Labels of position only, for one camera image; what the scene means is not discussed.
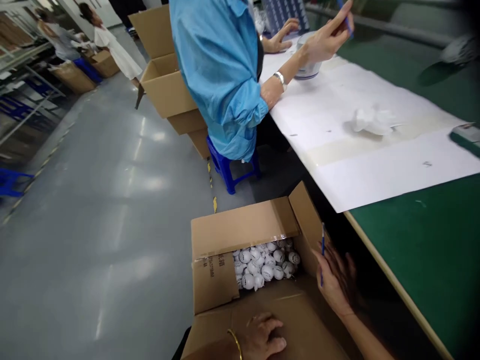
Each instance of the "open cardboard box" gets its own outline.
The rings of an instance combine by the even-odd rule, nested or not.
[[[230,252],[293,238],[302,269],[295,279],[272,280],[257,292],[239,292]],[[361,359],[355,343],[317,289],[318,262],[311,253],[322,238],[322,221],[301,182],[290,196],[191,221],[193,311],[185,358],[202,346],[241,331],[260,312],[284,326],[286,349],[271,359]]]
[[[158,114],[167,119],[179,135],[206,130],[207,124],[179,70],[169,6],[142,11],[130,15],[129,18],[151,58],[140,83]],[[198,134],[190,136],[203,158],[210,155],[208,151],[204,151],[207,148],[206,137],[205,135],[202,139]]]

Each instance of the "pipe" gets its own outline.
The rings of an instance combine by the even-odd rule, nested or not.
[[[305,9],[312,13],[328,16],[329,18],[334,18],[338,13],[338,11],[336,10],[323,8],[318,5],[312,5],[309,3],[305,4]],[[447,35],[441,35],[420,29],[409,28],[402,25],[375,20],[369,17],[363,17],[360,15],[353,15],[353,20],[355,21],[355,25],[362,25],[367,28],[380,30],[389,35],[394,35],[399,38],[433,46],[439,49],[446,48],[454,40],[454,38]]]

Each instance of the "person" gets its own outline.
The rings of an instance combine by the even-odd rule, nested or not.
[[[357,315],[359,298],[355,285],[357,271],[352,257],[347,253],[345,263],[331,243],[325,245],[325,255],[316,250],[312,252],[319,263],[316,273],[318,289],[345,325],[363,358],[394,360]],[[271,338],[273,330],[282,326],[283,323],[272,317],[269,312],[256,315],[248,322],[244,332],[235,332],[234,336],[227,335],[222,340],[202,347],[184,360],[238,360],[239,349],[243,360],[267,360],[288,346],[284,338]]]
[[[258,140],[262,140],[257,137],[273,131],[273,121],[266,118],[269,110],[298,70],[308,63],[330,59],[349,38],[345,19],[348,18],[353,31],[351,7],[349,0],[332,21],[260,85],[264,52],[275,53],[291,46],[283,39],[298,28],[296,21],[287,21],[272,39],[260,41],[248,0],[170,3],[178,65],[220,154],[231,160],[250,161]],[[261,131],[264,119],[270,120],[267,131]]]
[[[117,38],[103,26],[102,19],[85,2],[78,4],[81,17],[94,26],[94,43],[100,48],[107,48],[115,60],[120,71],[138,88],[140,81],[137,78],[142,73],[142,68],[135,62],[129,53],[120,45]]]
[[[79,59],[80,54],[71,43],[79,39],[57,24],[44,9],[37,8],[35,12],[39,18],[38,30],[53,45],[56,56],[63,61]]]

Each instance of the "white paper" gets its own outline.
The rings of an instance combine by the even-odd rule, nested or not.
[[[260,82],[292,54],[266,55]],[[386,136],[353,132],[355,110],[374,104],[403,125]],[[449,138],[462,120],[338,56],[315,78],[292,80],[270,114],[337,213],[480,172]]]

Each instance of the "pen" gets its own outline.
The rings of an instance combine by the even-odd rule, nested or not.
[[[336,3],[340,7],[340,9],[344,7],[344,2],[342,0],[336,0]],[[350,27],[350,22],[348,17],[345,18],[345,23],[346,23],[346,27],[348,28],[348,32],[350,33],[350,39],[353,39],[354,33],[352,31],[352,28]]]
[[[324,256],[325,254],[325,223],[321,223],[321,255]],[[324,274],[323,272],[320,274],[320,287],[323,288],[324,286]]]

